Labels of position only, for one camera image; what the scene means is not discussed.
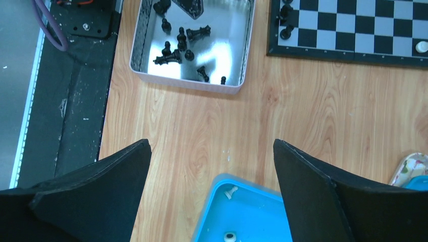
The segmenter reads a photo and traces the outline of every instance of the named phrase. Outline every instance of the chess board border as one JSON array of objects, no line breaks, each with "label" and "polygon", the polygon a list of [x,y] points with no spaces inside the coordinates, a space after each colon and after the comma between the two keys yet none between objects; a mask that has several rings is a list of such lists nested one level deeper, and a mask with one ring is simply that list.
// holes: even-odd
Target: chess board border
[{"label": "chess board border", "polygon": [[323,50],[316,48],[291,47],[278,45],[280,12],[282,0],[271,0],[269,25],[267,30],[267,56],[315,59],[319,61],[337,61],[365,65],[398,66],[410,68],[428,67],[428,59],[416,57],[400,57],[394,55],[364,54],[358,52],[343,52],[339,50]]}]

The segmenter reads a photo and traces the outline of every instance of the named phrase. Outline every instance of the wooden table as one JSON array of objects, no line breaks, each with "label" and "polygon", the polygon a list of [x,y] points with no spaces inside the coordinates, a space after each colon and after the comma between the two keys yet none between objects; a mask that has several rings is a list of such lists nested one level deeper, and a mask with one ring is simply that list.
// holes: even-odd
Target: wooden table
[{"label": "wooden table", "polygon": [[147,84],[128,65],[139,4],[124,2],[100,152],[151,144],[132,241],[190,241],[220,173],[279,191],[275,138],[384,183],[403,156],[428,152],[428,72],[266,57],[269,1],[258,0],[237,95]]}]

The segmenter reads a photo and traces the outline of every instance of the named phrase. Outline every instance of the black mat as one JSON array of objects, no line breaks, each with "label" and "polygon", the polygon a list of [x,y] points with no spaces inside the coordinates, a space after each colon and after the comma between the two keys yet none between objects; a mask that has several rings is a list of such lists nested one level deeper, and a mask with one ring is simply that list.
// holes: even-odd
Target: black mat
[{"label": "black mat", "polygon": [[18,187],[98,160],[120,17],[107,38],[68,35],[67,52],[45,39]]},{"label": "black mat", "polygon": [[0,191],[0,241],[129,241],[150,159],[140,140],[29,189]]}]

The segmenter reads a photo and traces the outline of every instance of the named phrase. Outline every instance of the chess board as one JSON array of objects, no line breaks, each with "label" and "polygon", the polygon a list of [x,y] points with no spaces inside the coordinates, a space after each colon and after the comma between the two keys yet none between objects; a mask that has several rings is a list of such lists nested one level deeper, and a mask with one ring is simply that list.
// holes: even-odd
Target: chess board
[{"label": "chess board", "polygon": [[[271,0],[267,55],[428,67],[428,0]],[[289,39],[280,32],[294,26]]]}]

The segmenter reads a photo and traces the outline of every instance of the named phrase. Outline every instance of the white chess piece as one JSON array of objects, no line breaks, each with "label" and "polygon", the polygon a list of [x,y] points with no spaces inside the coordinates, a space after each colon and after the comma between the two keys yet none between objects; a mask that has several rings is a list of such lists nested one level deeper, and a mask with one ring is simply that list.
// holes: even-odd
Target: white chess piece
[{"label": "white chess piece", "polygon": [[235,242],[236,241],[236,234],[232,232],[225,233],[224,237],[225,242]]},{"label": "white chess piece", "polygon": [[416,51],[419,53],[425,53],[428,51],[428,42],[421,41],[416,45]]},{"label": "white chess piece", "polygon": [[237,186],[233,186],[232,189],[230,189],[229,191],[225,191],[226,197],[228,197],[229,200],[232,199],[232,194],[234,192],[236,192],[236,190],[238,190],[238,187]]}]

